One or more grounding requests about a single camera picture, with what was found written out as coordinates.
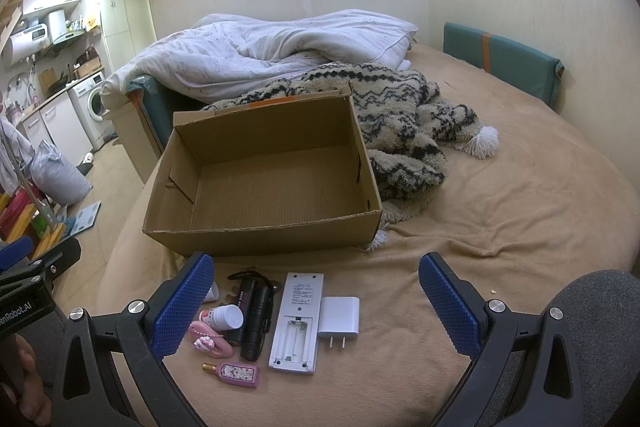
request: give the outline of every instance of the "white pom pom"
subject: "white pom pom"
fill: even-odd
[[[498,150],[498,130],[495,127],[482,127],[460,150],[481,160],[493,156]]]
[[[381,247],[386,243],[386,230],[378,229],[373,241],[367,245],[365,249],[368,252],[374,251],[377,247]]]

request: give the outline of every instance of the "pink toy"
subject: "pink toy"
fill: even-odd
[[[194,321],[189,324],[189,336],[193,347],[198,351],[207,353],[214,359],[228,359],[234,353],[231,347],[220,333],[214,331],[202,321]]]

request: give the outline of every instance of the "pink perfume bottle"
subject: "pink perfume bottle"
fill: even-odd
[[[247,363],[203,363],[202,368],[207,373],[218,375],[218,378],[231,385],[241,385],[242,387],[258,387],[260,383],[260,368],[257,365]]]

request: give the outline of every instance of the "white bottle cap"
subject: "white bottle cap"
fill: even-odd
[[[235,304],[204,310],[199,318],[216,331],[237,330],[244,322],[242,310]]]

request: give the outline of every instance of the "kitchen counter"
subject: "kitchen counter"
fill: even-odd
[[[86,74],[85,76],[83,76],[82,78],[78,78],[77,80],[74,80],[73,82],[70,82],[69,84],[66,84],[66,86],[63,89],[60,89],[56,94],[52,94],[47,100],[45,100],[44,102],[42,102],[40,105],[38,105],[38,107],[34,107],[33,110],[29,113],[24,112],[22,114],[22,116],[20,117],[20,120],[17,121],[17,123],[15,124],[16,127],[18,127],[21,123],[23,123],[27,118],[29,118],[32,114],[33,111],[36,110],[40,110],[43,107],[45,107],[47,105],[47,103],[51,102],[52,100],[55,100],[57,97],[59,97],[62,93],[67,92],[69,89],[71,89],[74,86],[77,86],[80,82],[82,82],[83,80],[88,79],[90,76],[93,76],[95,73],[98,73],[99,71],[103,71],[104,70],[104,66],[99,68],[98,70],[92,71],[89,74]]]

